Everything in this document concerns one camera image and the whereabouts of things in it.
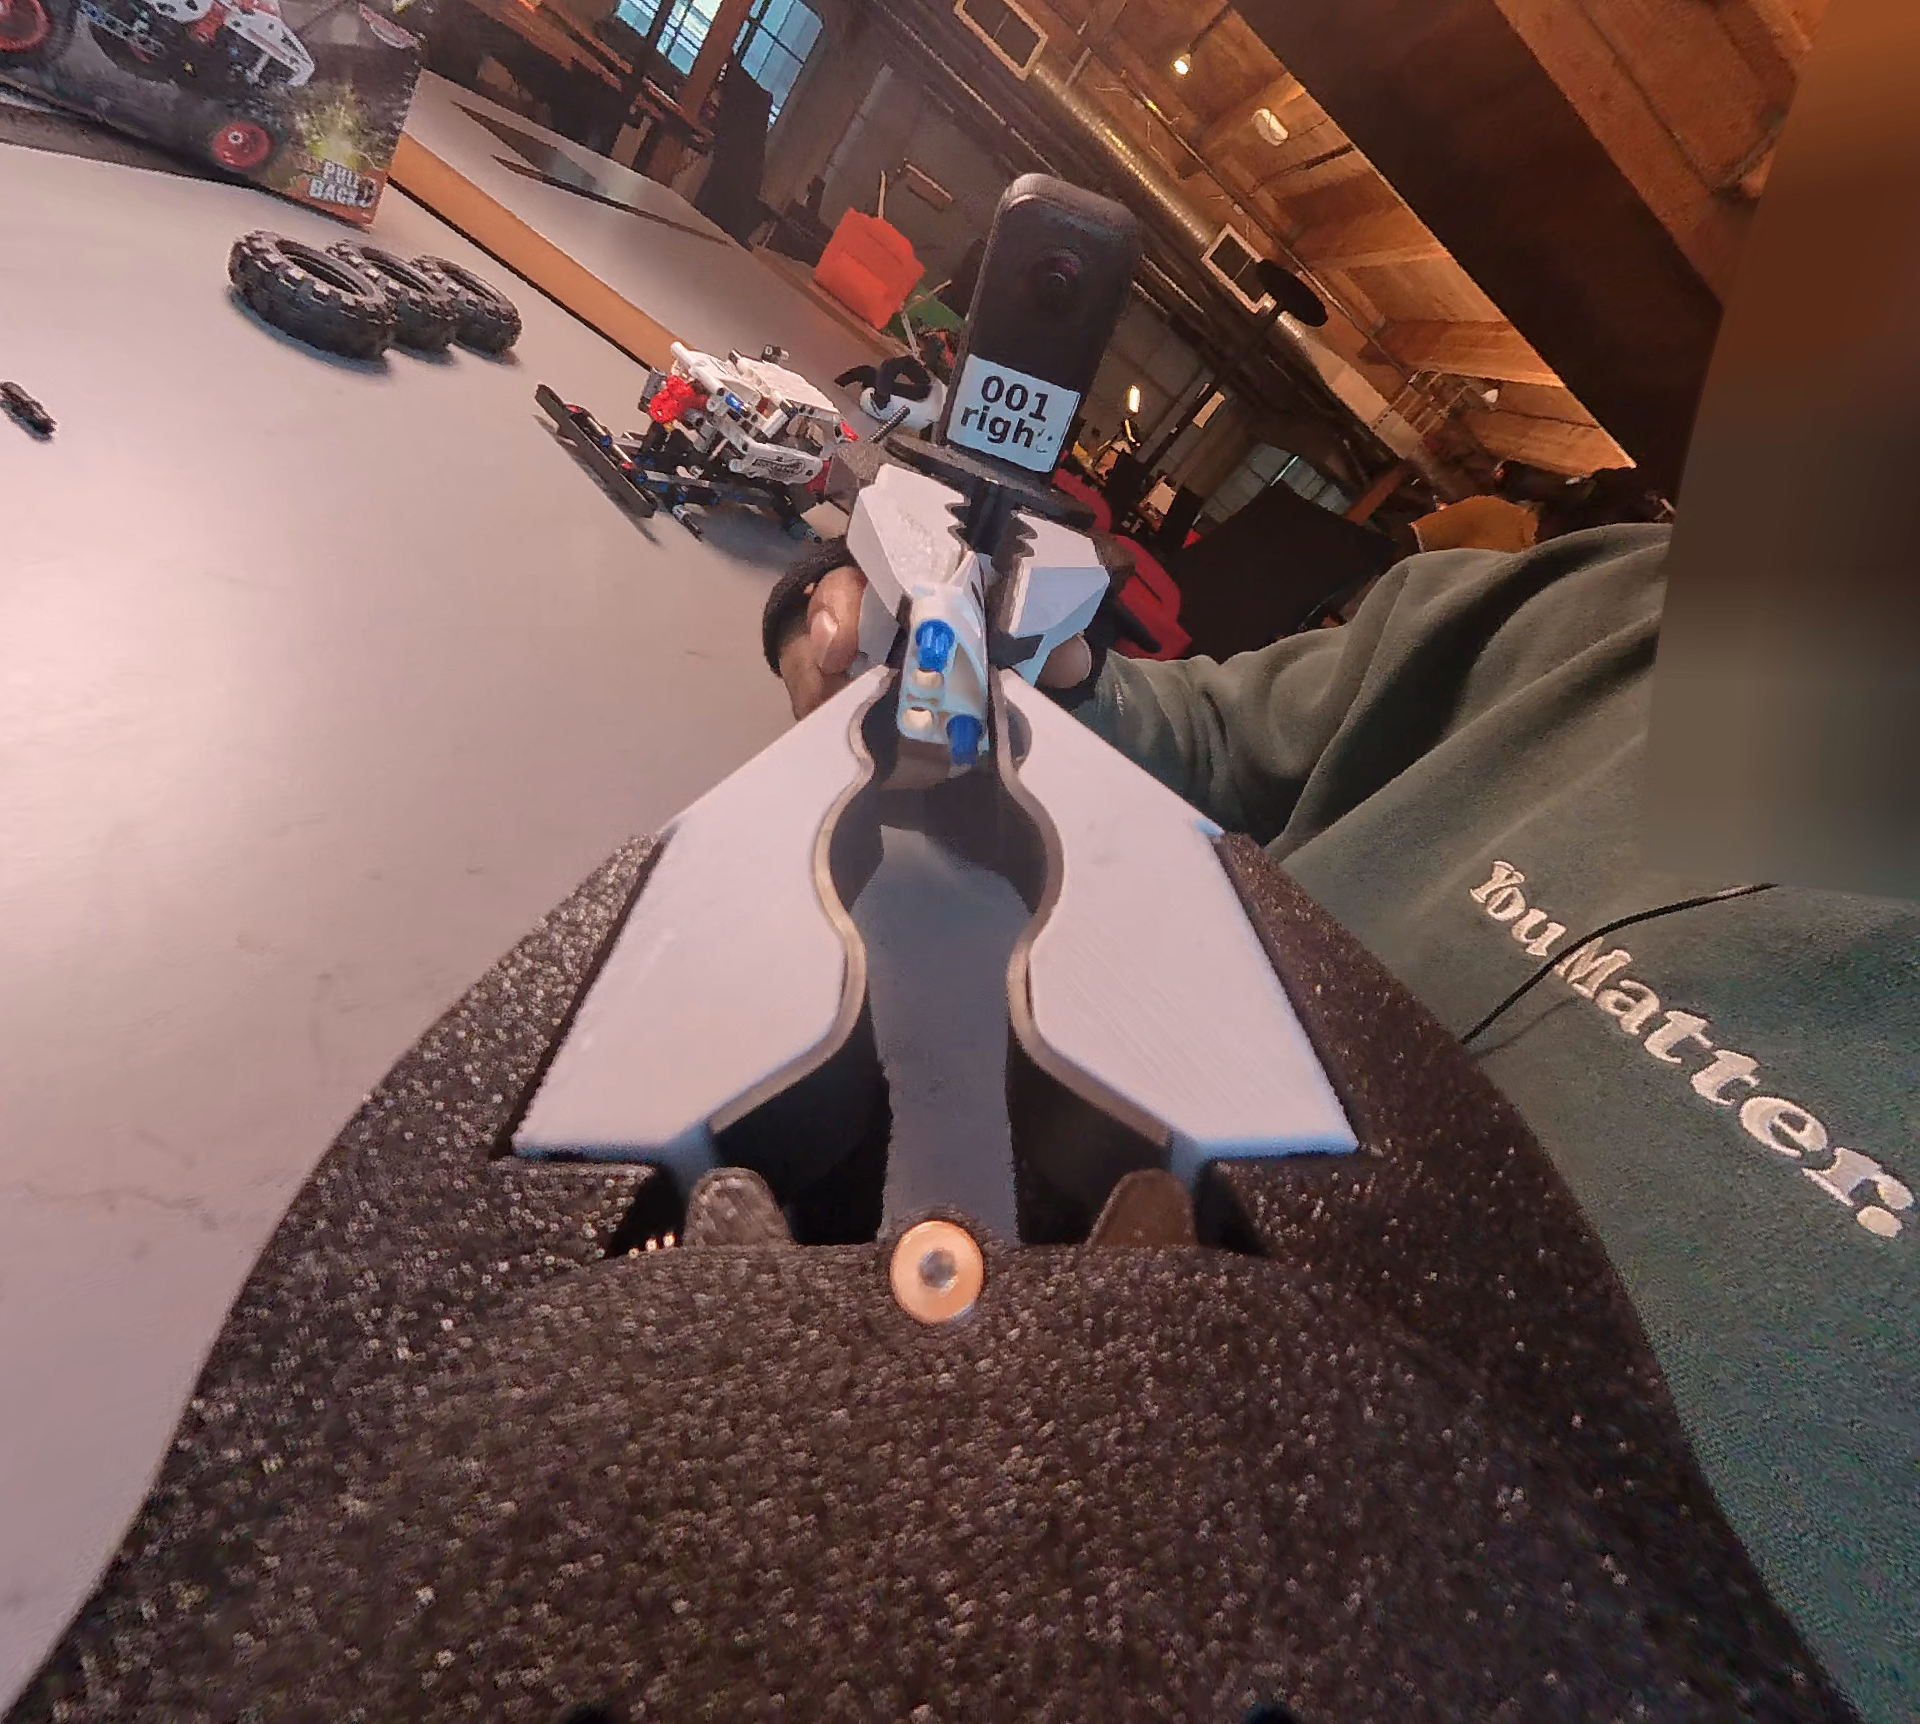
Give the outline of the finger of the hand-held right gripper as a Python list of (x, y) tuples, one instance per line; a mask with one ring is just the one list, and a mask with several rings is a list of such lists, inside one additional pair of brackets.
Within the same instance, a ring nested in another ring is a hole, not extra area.
[(847, 551), (865, 579), (856, 665), (900, 668), (901, 598), (911, 581), (945, 579), (970, 545), (957, 531), (959, 491), (922, 472), (886, 464), (858, 495)]
[(1014, 528), (994, 559), (990, 668), (1039, 675), (1069, 638), (1087, 631), (1109, 592), (1091, 535), (1072, 528)]

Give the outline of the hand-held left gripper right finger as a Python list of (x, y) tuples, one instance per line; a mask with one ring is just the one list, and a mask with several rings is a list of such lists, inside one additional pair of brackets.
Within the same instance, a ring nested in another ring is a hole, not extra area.
[(1134, 1171), (1193, 1190), (1216, 1162), (1352, 1154), (1220, 827), (1017, 675), (994, 701), (1036, 876), (1005, 975), (1019, 1237), (1086, 1237)]

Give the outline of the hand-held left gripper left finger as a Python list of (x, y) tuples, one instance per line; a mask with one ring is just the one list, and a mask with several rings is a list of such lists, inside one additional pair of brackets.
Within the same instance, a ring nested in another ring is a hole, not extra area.
[(521, 1160), (647, 1163), (681, 1191), (756, 1171), (801, 1239), (881, 1219), (889, 1090), (867, 960), (834, 882), (873, 776), (867, 672), (686, 806), (513, 1130)]

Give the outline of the white spotted lego panel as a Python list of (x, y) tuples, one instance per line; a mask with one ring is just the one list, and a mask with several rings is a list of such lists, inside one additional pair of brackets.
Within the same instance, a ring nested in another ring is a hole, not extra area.
[(981, 559), (971, 548), (943, 579), (922, 577), (901, 595), (900, 736), (970, 772), (992, 746), (990, 643)]

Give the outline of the person's right forearm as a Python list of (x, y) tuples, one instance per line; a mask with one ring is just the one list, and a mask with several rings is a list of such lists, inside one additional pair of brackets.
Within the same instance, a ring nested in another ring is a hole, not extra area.
[(1226, 832), (1392, 889), (1551, 815), (1618, 836), (1633, 798), (1670, 528), (1389, 567), (1355, 615), (1226, 659), (1108, 656), (1060, 704)]

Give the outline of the partly built lego truck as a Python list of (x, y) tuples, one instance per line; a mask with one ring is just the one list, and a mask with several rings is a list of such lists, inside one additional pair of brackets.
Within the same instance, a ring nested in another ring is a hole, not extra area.
[(828, 391), (784, 357), (779, 347), (753, 357), (673, 344), (670, 365), (645, 371), (636, 430), (625, 433), (549, 386), (535, 389), (535, 403), (625, 512), (665, 513), (701, 535), (707, 512), (743, 507), (806, 540), (816, 487), (851, 432)]

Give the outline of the red chair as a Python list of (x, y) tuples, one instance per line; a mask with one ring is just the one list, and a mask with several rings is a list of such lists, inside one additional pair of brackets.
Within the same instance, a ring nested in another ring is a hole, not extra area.
[(1174, 577), (1143, 545), (1108, 530), (1112, 505), (1100, 490), (1084, 487), (1080, 495), (1091, 510), (1091, 537), (1112, 575), (1109, 593), (1091, 622), (1091, 641), (1121, 656), (1185, 656), (1190, 634)]

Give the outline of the orange plastic bin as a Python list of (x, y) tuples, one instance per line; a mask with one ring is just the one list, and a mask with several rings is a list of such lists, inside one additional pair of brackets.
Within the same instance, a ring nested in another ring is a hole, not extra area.
[(847, 208), (814, 264), (812, 282), (856, 320), (886, 327), (923, 276), (911, 242), (886, 217)]

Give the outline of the black office chair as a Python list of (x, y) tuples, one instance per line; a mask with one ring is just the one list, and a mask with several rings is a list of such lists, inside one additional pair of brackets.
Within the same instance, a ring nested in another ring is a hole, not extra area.
[(729, 61), (718, 84), (707, 168), (693, 206), (741, 246), (762, 216), (770, 105), (767, 91), (737, 60)]

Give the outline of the dark flat mat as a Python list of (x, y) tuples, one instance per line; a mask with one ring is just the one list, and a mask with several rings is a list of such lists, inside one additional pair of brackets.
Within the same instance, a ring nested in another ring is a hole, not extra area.
[(543, 136), (503, 122), (472, 103), (453, 103), (453, 110), (467, 117), (474, 128), (487, 132), (495, 144), (491, 160), (513, 176), (584, 198), (642, 224), (681, 231), (703, 243), (721, 248), (729, 243), (729, 237), (718, 225), (673, 191), (661, 190), (623, 166), (609, 163), (599, 170), (588, 161), (588, 151), (567, 150), (564, 142), (547, 142)]

